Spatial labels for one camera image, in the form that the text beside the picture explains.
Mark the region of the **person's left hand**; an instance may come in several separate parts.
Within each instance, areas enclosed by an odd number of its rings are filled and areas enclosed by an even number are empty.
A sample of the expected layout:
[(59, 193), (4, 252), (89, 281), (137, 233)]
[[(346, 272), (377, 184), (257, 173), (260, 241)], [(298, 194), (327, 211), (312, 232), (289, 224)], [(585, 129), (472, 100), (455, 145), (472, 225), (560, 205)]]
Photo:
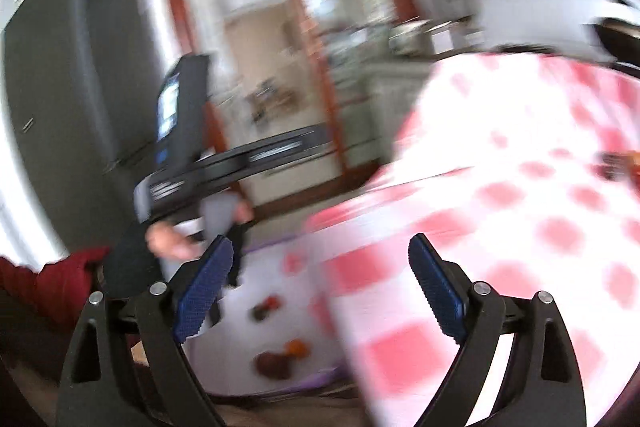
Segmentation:
[(200, 247), (169, 222), (158, 221), (145, 233), (149, 251), (160, 259), (187, 262), (201, 257)]

